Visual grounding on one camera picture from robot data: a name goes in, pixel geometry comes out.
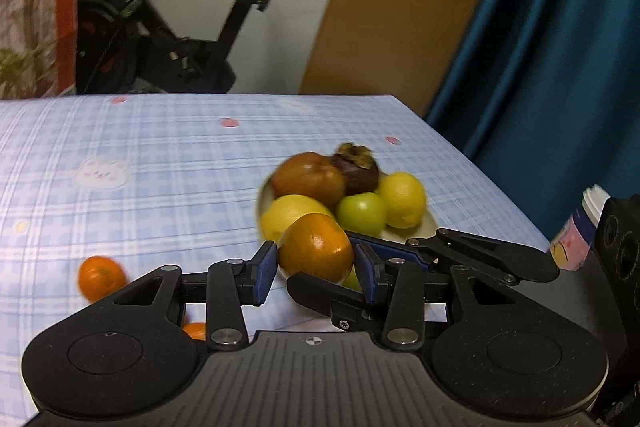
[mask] yellow lemon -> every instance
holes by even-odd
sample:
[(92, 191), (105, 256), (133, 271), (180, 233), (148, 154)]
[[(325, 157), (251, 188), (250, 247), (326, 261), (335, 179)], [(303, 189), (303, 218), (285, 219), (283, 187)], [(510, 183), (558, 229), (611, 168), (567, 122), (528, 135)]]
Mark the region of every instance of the yellow lemon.
[(271, 206), (260, 218), (262, 237), (277, 243), (282, 233), (289, 228), (289, 225), (306, 214), (332, 216), (332, 213), (324, 204), (308, 196), (299, 194), (281, 196), (271, 203)]
[(378, 195), (386, 204), (386, 223), (396, 229), (417, 227), (427, 207), (420, 181), (408, 172), (395, 172), (380, 180)]

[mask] table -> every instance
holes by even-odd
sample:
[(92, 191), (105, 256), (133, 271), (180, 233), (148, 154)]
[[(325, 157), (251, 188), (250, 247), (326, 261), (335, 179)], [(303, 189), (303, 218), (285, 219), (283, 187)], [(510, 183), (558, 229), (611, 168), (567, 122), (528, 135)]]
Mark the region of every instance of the table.
[[(254, 206), (288, 156), (368, 146), (408, 171), (443, 227), (545, 250), (546, 238), (444, 138), (391, 96), (144, 94), (0, 103), (0, 425), (35, 412), (20, 356), (40, 331), (86, 305), (91, 255), (130, 279), (162, 264), (205, 271), (260, 245)], [(275, 280), (244, 307), (249, 333), (326, 327)], [(190, 307), (192, 319), (204, 310)]]

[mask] black device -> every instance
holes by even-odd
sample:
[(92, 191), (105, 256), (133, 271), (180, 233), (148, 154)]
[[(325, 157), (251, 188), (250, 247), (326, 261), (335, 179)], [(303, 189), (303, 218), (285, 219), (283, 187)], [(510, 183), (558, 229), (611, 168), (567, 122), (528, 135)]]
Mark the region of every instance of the black device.
[(142, 79), (167, 92), (227, 92), (242, 24), (269, 2), (236, 0), (218, 38), (205, 41), (176, 36), (149, 0), (78, 0), (76, 91), (127, 92)]
[[(638, 200), (610, 200), (595, 243), (617, 260), (627, 306)], [(162, 266), (31, 341), (22, 375), (40, 413), (28, 425), (593, 427), (637, 404), (636, 368), (610, 368), (591, 333), (513, 289), (557, 277), (548, 252), (447, 229), (405, 245), (348, 236), (362, 292), (287, 280), (294, 301), (343, 333), (257, 331), (250, 342), (241, 305), (266, 299), (272, 242), (206, 273)], [(185, 303), (206, 303), (206, 341), (179, 327)], [(427, 321), (425, 303), (445, 303), (446, 322)]]

